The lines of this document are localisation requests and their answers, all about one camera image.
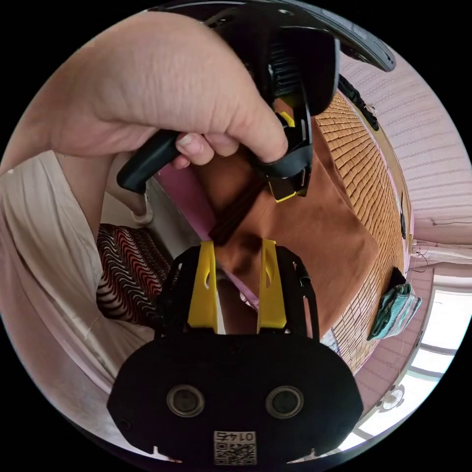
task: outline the wire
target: wire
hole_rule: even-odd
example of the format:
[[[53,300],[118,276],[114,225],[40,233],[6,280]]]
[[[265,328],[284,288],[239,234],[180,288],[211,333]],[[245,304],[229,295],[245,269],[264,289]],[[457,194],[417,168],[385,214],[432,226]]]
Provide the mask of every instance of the wire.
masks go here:
[[[433,221],[433,226],[443,225],[472,225],[472,221],[451,221],[450,223],[436,223],[435,221]]]
[[[426,267],[424,268],[424,270],[416,270],[416,269],[413,269],[413,272],[418,272],[419,274],[422,274],[424,272],[426,272],[428,270],[428,267],[429,267],[429,262],[428,260],[424,257],[424,254],[421,254],[420,252],[417,253],[419,256],[421,256],[425,261],[426,261]]]

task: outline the qr code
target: qr code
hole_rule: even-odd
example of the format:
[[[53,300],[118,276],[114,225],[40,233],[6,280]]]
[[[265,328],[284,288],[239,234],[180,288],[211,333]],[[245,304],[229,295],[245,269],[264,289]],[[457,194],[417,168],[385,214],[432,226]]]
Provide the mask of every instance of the qr code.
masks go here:
[[[253,466],[257,464],[255,432],[214,432],[215,465]]]

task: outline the wavy patterned fabric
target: wavy patterned fabric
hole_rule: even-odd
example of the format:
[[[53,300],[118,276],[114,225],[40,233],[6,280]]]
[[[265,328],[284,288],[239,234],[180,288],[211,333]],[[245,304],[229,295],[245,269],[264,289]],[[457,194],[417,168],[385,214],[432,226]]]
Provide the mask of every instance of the wavy patterned fabric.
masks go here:
[[[103,275],[97,305],[106,318],[152,326],[171,257],[147,228],[100,225]]]

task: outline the yellow bracket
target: yellow bracket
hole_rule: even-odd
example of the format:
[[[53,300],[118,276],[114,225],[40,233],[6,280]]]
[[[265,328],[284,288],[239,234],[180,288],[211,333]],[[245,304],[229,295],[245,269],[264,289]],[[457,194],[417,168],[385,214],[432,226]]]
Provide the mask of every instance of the yellow bracket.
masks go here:
[[[192,328],[211,328],[218,332],[216,293],[216,261],[213,241],[200,245],[197,273],[192,300],[188,312],[188,324]]]
[[[287,122],[289,128],[295,128],[295,120],[285,112],[280,112],[279,115]]]
[[[257,333],[261,328],[283,329],[287,324],[275,241],[262,240],[261,282]]]
[[[280,115],[284,120],[285,122],[287,123],[288,127],[289,128],[295,128],[295,121],[294,119],[286,112],[278,112],[278,115]],[[275,181],[274,183],[278,184],[278,185],[283,185],[283,183],[280,181],[280,180],[277,180]],[[277,203],[280,203],[280,202],[284,202],[285,200],[288,200],[289,198],[292,198],[296,195],[296,191],[293,191],[293,193],[289,194],[289,195],[286,195],[285,197],[282,197],[282,198],[277,198],[275,195],[277,192],[274,192],[273,188],[272,188],[272,182],[269,182],[269,188],[270,188],[270,191],[273,195],[273,197],[275,198],[275,201]]]

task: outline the screw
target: screw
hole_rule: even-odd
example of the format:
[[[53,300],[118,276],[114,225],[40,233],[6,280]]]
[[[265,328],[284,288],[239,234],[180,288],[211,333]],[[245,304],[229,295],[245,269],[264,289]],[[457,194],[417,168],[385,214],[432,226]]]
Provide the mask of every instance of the screw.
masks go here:
[[[119,425],[124,429],[125,431],[129,431],[131,429],[131,423],[126,419],[122,418],[119,421]]]

